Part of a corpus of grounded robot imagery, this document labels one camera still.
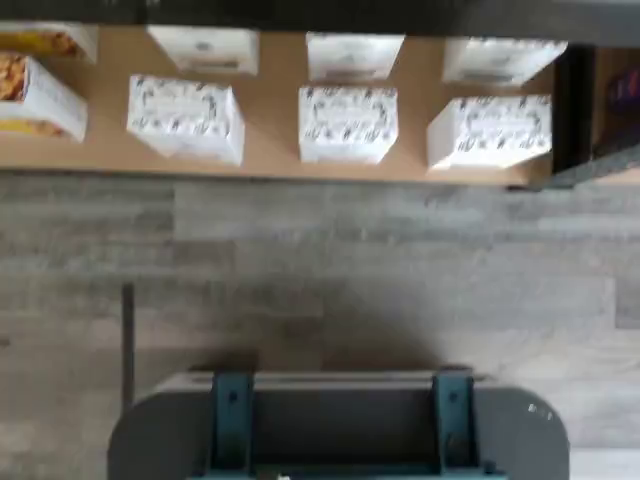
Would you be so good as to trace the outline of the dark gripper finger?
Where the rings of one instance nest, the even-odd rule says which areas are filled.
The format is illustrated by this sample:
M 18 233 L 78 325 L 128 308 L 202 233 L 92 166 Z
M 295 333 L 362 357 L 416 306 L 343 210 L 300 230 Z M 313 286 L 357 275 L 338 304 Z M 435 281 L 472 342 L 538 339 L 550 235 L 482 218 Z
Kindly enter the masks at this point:
M 217 373 L 212 385 L 213 427 L 209 479 L 253 479 L 252 373 Z
M 438 466 L 443 479 L 481 478 L 473 388 L 473 378 L 465 370 L 442 370 L 433 378 Z

